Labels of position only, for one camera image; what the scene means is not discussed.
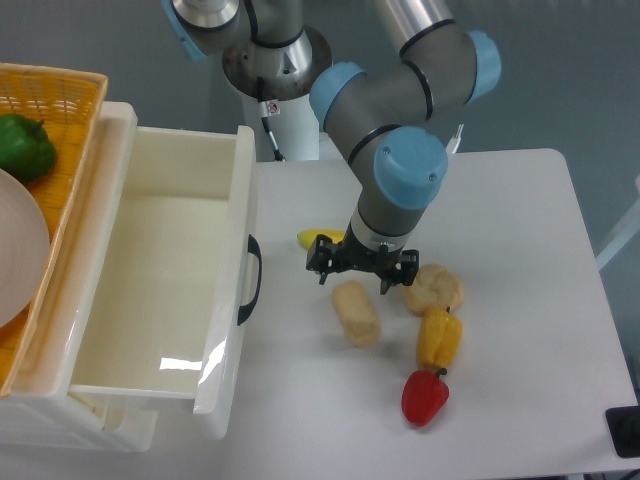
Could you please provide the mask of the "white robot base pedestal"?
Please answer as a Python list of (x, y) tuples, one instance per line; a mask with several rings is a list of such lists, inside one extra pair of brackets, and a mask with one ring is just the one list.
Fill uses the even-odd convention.
[(308, 25), (284, 47), (248, 41), (224, 52), (224, 74), (254, 131), (259, 162), (319, 158), (320, 127), (309, 93), (331, 65), (328, 42)]

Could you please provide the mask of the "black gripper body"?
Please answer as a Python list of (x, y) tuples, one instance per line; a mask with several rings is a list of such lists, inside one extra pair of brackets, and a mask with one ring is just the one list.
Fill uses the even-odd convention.
[(323, 271), (329, 275), (358, 271), (372, 273), (380, 282), (388, 278), (394, 281), (394, 286), (410, 286), (420, 268), (420, 260), (417, 250), (391, 251), (386, 244), (372, 250), (348, 231), (345, 239), (338, 243), (327, 235), (317, 235), (307, 252), (305, 267), (318, 276)]

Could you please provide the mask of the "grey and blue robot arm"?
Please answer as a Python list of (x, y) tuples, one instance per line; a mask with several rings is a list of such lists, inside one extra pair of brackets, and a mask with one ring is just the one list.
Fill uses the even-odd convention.
[(443, 1), (375, 5), (400, 63), (375, 77), (336, 63), (307, 26), (298, 1), (167, 1), (165, 15), (186, 54), (223, 56), (233, 88), (252, 98), (273, 157), (284, 160), (268, 104), (305, 99), (318, 126), (361, 184), (344, 238), (318, 237), (306, 267), (325, 279), (369, 272), (381, 290), (408, 286), (419, 254), (406, 243), (436, 197), (448, 167), (445, 147), (423, 123), (493, 90), (501, 75), (494, 41), (459, 28)]

